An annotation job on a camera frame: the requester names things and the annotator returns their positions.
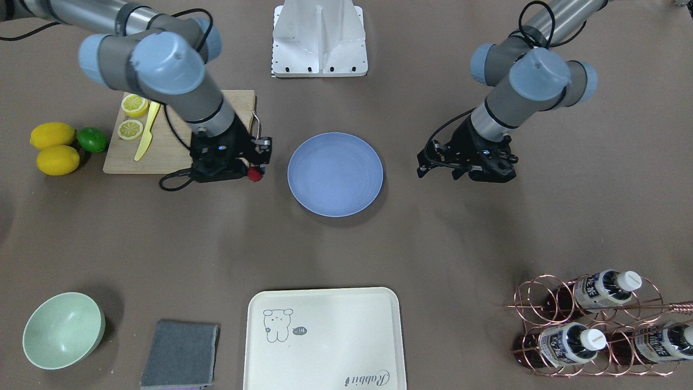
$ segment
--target blue plate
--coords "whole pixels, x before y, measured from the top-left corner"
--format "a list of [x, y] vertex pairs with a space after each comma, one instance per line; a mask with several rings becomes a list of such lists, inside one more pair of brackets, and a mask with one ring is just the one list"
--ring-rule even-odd
[[383, 186], [383, 164], [370, 145], [346, 133], [316, 135], [296, 149], [289, 188], [299, 203], [325, 217], [346, 217], [370, 205]]

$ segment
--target metal bracket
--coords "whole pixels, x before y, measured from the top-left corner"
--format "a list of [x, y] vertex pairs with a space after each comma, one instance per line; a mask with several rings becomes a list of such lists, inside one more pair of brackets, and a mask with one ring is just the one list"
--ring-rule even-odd
[[368, 72], [363, 9], [352, 0], [286, 0], [274, 9], [272, 75], [353, 77]]
[[[258, 117], [257, 112], [255, 112], [255, 110], [253, 110], [253, 118], [255, 118], [255, 121], [258, 123], [258, 136], [256, 138], [260, 138], [262, 137], [262, 123], [260, 123], [260, 118]], [[253, 135], [252, 124], [250, 125], [250, 135]]]

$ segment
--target yellow plastic knife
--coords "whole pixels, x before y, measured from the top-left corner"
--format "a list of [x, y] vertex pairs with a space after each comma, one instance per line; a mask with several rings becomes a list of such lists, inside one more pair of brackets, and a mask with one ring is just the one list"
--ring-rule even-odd
[[149, 148], [149, 144], [152, 143], [152, 125], [154, 124], [154, 119], [157, 118], [159, 113], [159, 108], [161, 104], [153, 101], [149, 104], [149, 113], [147, 114], [147, 124], [144, 125], [144, 130], [142, 131], [142, 139], [139, 141], [139, 146], [137, 147], [137, 153], [134, 154], [134, 160], [139, 161], [144, 153]]

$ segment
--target wire bottle rack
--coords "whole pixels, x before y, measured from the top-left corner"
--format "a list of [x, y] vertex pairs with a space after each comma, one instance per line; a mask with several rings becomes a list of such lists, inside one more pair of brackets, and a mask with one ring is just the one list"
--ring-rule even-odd
[[[663, 320], [665, 317], [677, 314], [693, 316], [693, 300], [665, 303], [659, 288], [649, 279], [642, 278], [642, 286], [633, 292], [629, 304], [585, 312], [578, 306], [574, 296], [575, 283], [584, 276], [564, 282], [553, 275], [540, 275], [518, 285], [513, 304], [506, 306], [517, 311], [525, 328], [525, 333], [516, 340], [512, 351], [518, 362], [530, 368], [535, 375], [551, 377], [664, 377], [674, 373], [680, 362], [648, 364], [642, 361], [636, 353], [633, 334], [638, 331], [645, 334], [655, 332], [652, 329], [667, 321]], [[532, 340], [546, 328], [573, 321], [601, 330], [607, 336], [607, 347], [587, 364], [553, 367]]]

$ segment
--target plastic bottle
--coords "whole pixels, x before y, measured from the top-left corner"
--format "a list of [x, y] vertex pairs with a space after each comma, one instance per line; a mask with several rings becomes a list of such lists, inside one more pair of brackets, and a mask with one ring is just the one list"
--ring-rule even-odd
[[515, 342], [514, 349], [528, 349], [524, 352], [515, 352], [515, 358], [523, 366], [543, 368], [575, 366], [591, 362], [597, 356], [597, 351], [605, 346], [604, 333], [573, 322], [547, 328], [539, 334], [530, 334], [525, 337], [524, 343], [520, 336]]
[[640, 286], [642, 278], [633, 271], [620, 273], [607, 269], [592, 276], [584, 276], [575, 282], [573, 293], [577, 306], [572, 315], [568, 316], [573, 305], [570, 291], [561, 286], [554, 292], [558, 305], [553, 298], [549, 298], [545, 305], [546, 317], [555, 318], [555, 321], [573, 321], [584, 316], [586, 312], [593, 313], [603, 307], [624, 305], [631, 300], [633, 291]]
[[628, 332], [625, 333], [625, 337], [632, 340], [635, 357], [631, 344], [624, 339], [624, 334], [615, 333], [608, 337], [615, 358], [614, 363], [619, 366], [630, 366], [631, 359], [633, 365], [693, 360], [693, 327], [688, 325], [668, 323], [655, 328], [641, 329], [635, 333]]

